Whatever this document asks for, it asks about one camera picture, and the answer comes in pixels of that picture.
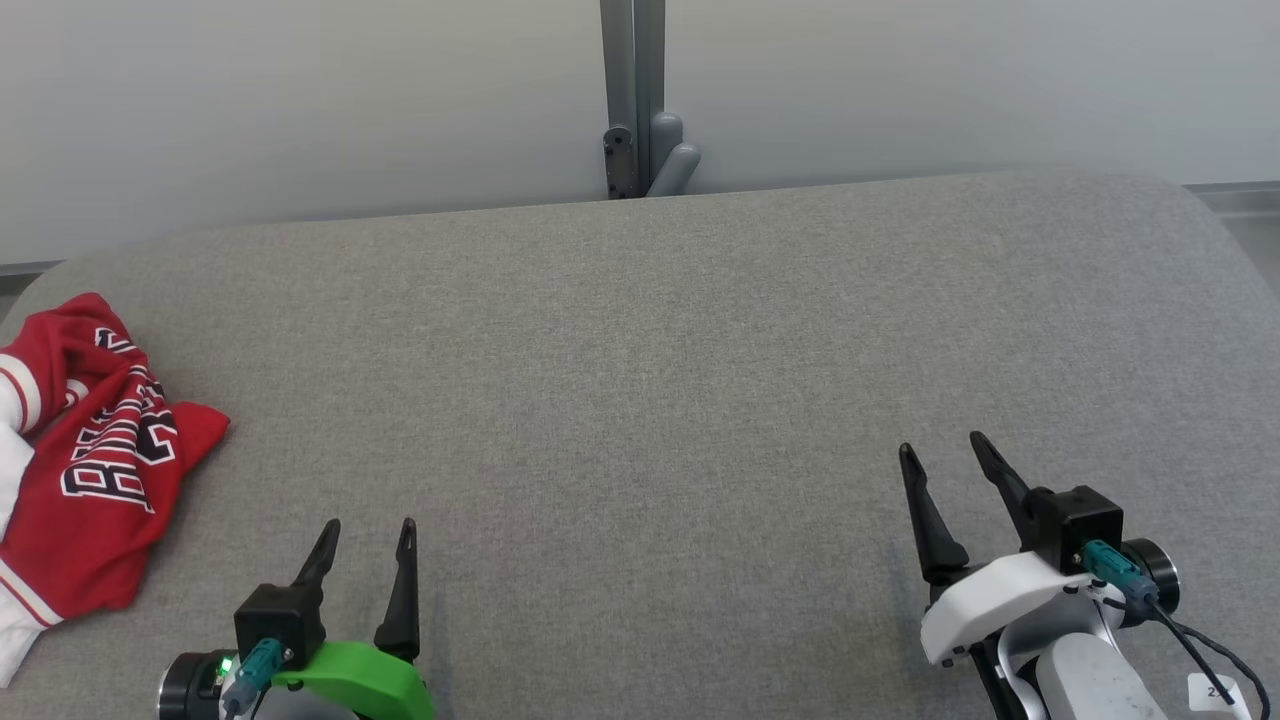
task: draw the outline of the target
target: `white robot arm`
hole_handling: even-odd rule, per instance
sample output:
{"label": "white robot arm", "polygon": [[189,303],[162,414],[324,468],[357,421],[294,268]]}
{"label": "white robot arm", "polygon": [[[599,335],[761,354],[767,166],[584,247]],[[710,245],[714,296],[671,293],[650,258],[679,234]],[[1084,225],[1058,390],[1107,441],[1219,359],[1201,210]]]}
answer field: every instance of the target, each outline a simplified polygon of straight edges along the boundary
{"label": "white robot arm", "polygon": [[[1014,520],[1021,551],[970,568],[969,553],[929,497],[920,461],[902,445],[908,507],[931,589],[920,623],[931,664],[950,667],[970,657],[998,720],[1164,720],[1115,639],[1115,630],[1156,619],[1222,689],[1181,630],[1199,634],[1169,618],[1180,600],[1176,568],[1151,541],[1121,542],[1119,506],[1087,486],[1032,491],[986,436],[972,433],[970,442]],[[1266,720],[1268,701],[1258,691]],[[1239,696],[1224,691],[1222,697],[1236,717],[1248,717],[1244,703],[1233,700]]]}

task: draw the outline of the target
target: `gray table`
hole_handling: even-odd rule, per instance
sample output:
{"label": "gray table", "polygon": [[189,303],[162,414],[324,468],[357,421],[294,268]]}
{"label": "gray table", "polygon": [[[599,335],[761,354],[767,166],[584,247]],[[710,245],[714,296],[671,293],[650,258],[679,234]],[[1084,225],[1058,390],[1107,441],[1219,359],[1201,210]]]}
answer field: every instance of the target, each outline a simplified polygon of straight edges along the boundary
{"label": "gray table", "polygon": [[[0,716],[146,716],[342,516],[332,639],[417,519],[438,716],[991,716],[918,647],[896,448],[975,560],[1016,551],[966,432],[1088,483],[1179,616],[1275,687],[1280,304],[1156,181],[1048,172],[202,232],[58,266],[233,429],[132,609],[45,633]],[[1123,646],[1172,717],[1192,662]]]}

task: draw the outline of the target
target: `white label sticker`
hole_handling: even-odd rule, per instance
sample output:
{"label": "white label sticker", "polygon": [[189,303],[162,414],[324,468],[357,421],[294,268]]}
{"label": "white label sticker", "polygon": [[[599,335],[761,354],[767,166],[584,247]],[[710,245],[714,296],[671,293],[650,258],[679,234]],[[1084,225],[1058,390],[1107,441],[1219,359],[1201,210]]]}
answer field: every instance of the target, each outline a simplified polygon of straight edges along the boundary
{"label": "white label sticker", "polygon": [[[1222,682],[1222,687],[1231,694],[1231,700],[1236,703],[1244,702],[1244,698],[1240,697],[1240,689],[1235,685],[1235,680],[1226,675],[1219,675],[1217,679]],[[1217,692],[1217,688],[1213,687],[1213,683],[1208,682],[1208,675],[1203,673],[1187,675],[1187,697],[1192,712],[1225,712],[1228,715],[1235,712],[1226,703],[1226,700],[1222,698],[1221,693]],[[1243,715],[1236,714],[1235,716],[1249,717],[1248,711]]]}

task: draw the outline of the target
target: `white wall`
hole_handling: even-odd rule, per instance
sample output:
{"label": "white wall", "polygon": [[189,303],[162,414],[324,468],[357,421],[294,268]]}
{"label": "white wall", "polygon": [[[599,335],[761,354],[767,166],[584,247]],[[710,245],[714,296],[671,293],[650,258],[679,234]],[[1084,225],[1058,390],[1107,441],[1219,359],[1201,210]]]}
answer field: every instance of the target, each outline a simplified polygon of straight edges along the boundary
{"label": "white wall", "polygon": [[1276,0],[671,0],[691,192],[1080,164],[1280,179]]}
{"label": "white wall", "polygon": [[0,264],[605,196],[596,0],[0,0]]}

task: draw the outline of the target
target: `jersey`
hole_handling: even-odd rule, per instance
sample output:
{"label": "jersey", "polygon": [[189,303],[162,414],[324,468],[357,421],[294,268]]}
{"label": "jersey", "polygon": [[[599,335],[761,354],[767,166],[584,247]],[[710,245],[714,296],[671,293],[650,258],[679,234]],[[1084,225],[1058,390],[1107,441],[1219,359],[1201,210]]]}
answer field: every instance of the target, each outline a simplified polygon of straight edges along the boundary
{"label": "jersey", "polygon": [[96,293],[0,350],[0,687],[45,628],[133,601],[182,477],[227,427],[166,402]]}

